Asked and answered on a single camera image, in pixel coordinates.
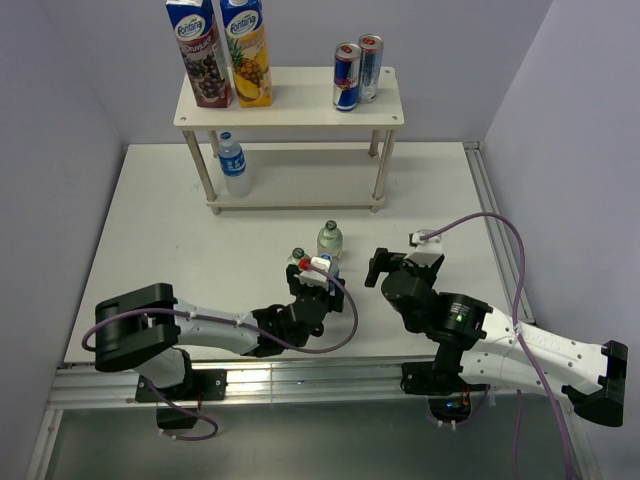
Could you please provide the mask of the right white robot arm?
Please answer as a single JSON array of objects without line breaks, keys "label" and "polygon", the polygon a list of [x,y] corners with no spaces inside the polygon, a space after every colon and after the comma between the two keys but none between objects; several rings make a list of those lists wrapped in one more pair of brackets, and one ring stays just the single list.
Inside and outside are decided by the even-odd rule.
[{"label": "right white robot arm", "polygon": [[437,292],[439,268],[386,248],[369,261],[365,284],[379,286],[405,329],[436,343],[435,357],[402,366],[401,389],[410,395],[445,396],[484,386],[550,394],[581,418],[620,427],[628,348],[610,340],[588,344],[534,325],[461,293]]}]

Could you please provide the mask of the green-cap glass bottle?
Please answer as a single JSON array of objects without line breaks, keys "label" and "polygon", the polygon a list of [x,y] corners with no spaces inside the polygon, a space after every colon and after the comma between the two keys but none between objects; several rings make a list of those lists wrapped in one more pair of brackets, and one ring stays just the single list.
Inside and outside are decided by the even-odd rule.
[{"label": "green-cap glass bottle", "polygon": [[300,262],[304,259],[308,259],[305,250],[302,247],[296,247],[291,251],[290,256],[288,257],[287,263],[289,265],[298,266]]},{"label": "green-cap glass bottle", "polygon": [[335,220],[328,220],[317,235],[317,254],[339,259],[343,250],[343,233]]}]

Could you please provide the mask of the blue red bull can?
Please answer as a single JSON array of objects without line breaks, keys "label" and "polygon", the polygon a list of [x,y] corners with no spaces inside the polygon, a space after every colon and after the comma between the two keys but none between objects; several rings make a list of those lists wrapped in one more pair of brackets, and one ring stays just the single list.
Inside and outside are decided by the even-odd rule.
[{"label": "blue red bull can", "polygon": [[334,55],[333,105],[339,111],[355,108],[359,96],[361,48],[355,43],[341,43]]}]

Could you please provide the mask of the silver tall energy drink can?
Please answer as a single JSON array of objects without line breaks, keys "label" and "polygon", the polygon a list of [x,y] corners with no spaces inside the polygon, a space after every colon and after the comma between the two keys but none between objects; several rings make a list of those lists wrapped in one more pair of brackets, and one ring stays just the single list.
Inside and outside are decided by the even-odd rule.
[{"label": "silver tall energy drink can", "polygon": [[365,34],[359,38],[361,49],[359,103],[371,103],[376,99],[384,42],[380,36]]}]

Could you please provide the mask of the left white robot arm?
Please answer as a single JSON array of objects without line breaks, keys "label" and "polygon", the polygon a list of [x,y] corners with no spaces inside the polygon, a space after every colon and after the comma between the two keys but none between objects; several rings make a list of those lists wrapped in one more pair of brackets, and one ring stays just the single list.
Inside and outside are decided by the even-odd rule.
[{"label": "left white robot arm", "polygon": [[290,265],[294,300],[247,313],[201,309],[178,299],[172,285],[156,283],[98,303],[95,325],[83,337],[100,372],[135,370],[172,399],[195,386],[188,346],[266,358],[303,352],[324,332],[324,318],[344,308],[345,281],[320,258],[308,269]]}]

